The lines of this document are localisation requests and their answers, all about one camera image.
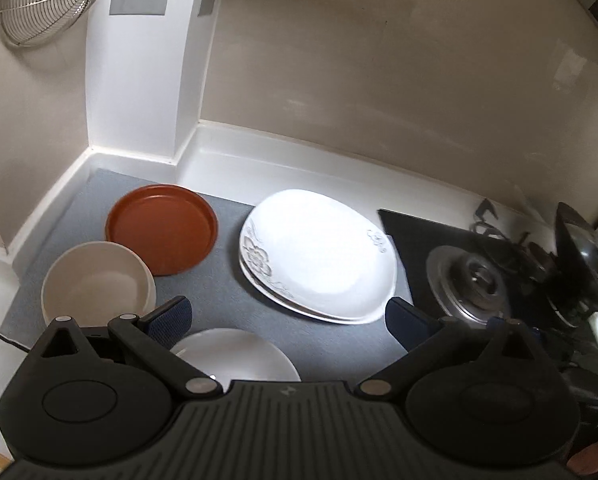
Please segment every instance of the white round plate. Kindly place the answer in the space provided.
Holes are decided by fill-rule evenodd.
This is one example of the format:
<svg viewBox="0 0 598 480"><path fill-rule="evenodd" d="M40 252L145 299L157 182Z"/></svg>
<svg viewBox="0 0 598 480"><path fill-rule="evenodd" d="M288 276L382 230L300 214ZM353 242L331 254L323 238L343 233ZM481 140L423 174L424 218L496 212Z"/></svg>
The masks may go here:
<svg viewBox="0 0 598 480"><path fill-rule="evenodd" d="M282 296L279 296L279 294L277 294L274 290L270 290L269 288L267 288L263 282L258 280L258 278L254 276L252 272L250 272L250 269L248 269L246 264L243 262L242 257L239 257L239 266L241 267L241 272L243 272L243 275L252 284L252 286L256 288L258 291L260 291L260 293L266 296L269 300L272 300L276 304L284 306L296 312L297 314L303 314L304 316L319 319L321 321L327 321L329 323L338 323L343 325L361 325L373 323L378 319L381 319L381 317L383 317L383 313L385 311L385 304L388 303L388 300L392 297L390 296L389 298L386 298L383 304L378 306L373 313L369 314L367 317L362 317L360 319L341 319L336 317L324 316L322 314L317 314L316 312L313 312L312 310L307 309L304 306L292 303L291 301L286 300Z"/></svg>
<svg viewBox="0 0 598 480"><path fill-rule="evenodd" d="M189 335L170 350L221 383L231 381L301 381L290 359L271 342L236 328L212 328Z"/></svg>
<svg viewBox="0 0 598 480"><path fill-rule="evenodd" d="M239 250L268 288L323 316L361 319L394 293L397 260L385 234L311 191L266 198L246 219Z"/></svg>

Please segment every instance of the gray countertop mat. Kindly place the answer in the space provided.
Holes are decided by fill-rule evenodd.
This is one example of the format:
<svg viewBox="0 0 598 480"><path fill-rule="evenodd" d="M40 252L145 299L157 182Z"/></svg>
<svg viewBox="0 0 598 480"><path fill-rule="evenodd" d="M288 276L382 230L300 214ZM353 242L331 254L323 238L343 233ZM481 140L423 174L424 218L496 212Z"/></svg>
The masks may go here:
<svg viewBox="0 0 598 480"><path fill-rule="evenodd" d="M104 239L108 211L127 192L151 184L111 171L97 170L57 222L22 284L0 328L6 339L31 348L45 329L41 285L52 263L69 248ZM240 328L278 346L304 381L356 383L405 355L383 318L364 325L338 325L295 314L265 298L239 269L238 237L252 206L204 195L219 221L217 243L193 269L155 278L157 305L183 294L193 306L191 332ZM396 295L410 301L399 262Z"/></svg>

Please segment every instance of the white wall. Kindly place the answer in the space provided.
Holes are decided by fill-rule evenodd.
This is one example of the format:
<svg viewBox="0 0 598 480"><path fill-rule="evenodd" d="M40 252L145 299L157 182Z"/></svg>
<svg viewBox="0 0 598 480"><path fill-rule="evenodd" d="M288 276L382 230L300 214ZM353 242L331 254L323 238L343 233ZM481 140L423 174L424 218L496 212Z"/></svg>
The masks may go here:
<svg viewBox="0 0 598 480"><path fill-rule="evenodd" d="M92 145L173 157L199 119L219 1L168 0L164 16L110 16L90 9L86 107Z"/></svg>

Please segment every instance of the floral pattern plate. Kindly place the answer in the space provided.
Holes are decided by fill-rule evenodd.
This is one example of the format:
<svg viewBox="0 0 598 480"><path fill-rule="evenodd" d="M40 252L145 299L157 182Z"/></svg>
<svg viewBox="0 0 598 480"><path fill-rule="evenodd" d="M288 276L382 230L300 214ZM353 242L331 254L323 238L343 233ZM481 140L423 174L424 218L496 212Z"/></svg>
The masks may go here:
<svg viewBox="0 0 598 480"><path fill-rule="evenodd" d="M239 252L273 295L320 318L370 319L394 293L396 255L383 232L310 191L285 190L253 209Z"/></svg>
<svg viewBox="0 0 598 480"><path fill-rule="evenodd" d="M241 272L246 277L246 279L250 282L250 284L256 288L260 293L266 296L269 300L274 301L276 304L280 306L284 306L289 310L296 312L297 314L302 314L303 316L312 317L313 319L319 319L321 321L327 321L329 323L338 323L343 325L361 325L367 324L377 321L383 317L383 311L385 309L385 305L378 306L377 309L371 313L368 317L364 317L361 319L341 319L336 317L327 317L321 316L316 312L313 312L310 309L307 309L299 304L293 303L290 300L285 299L280 294L275 293L274 290L268 288L263 282L257 279L257 277L250 272L248 266L244 263L243 258L239 256L239 268Z"/></svg>

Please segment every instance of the orange plate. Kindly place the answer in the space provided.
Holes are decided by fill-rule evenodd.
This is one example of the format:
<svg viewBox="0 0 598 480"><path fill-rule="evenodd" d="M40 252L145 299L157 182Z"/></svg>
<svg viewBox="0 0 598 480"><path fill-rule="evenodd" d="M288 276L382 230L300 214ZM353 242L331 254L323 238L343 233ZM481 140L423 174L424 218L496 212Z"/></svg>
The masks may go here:
<svg viewBox="0 0 598 480"><path fill-rule="evenodd" d="M197 193L155 184L118 200L108 214L106 240L137 253L155 276L166 276L208 256L217 230L215 212Z"/></svg>

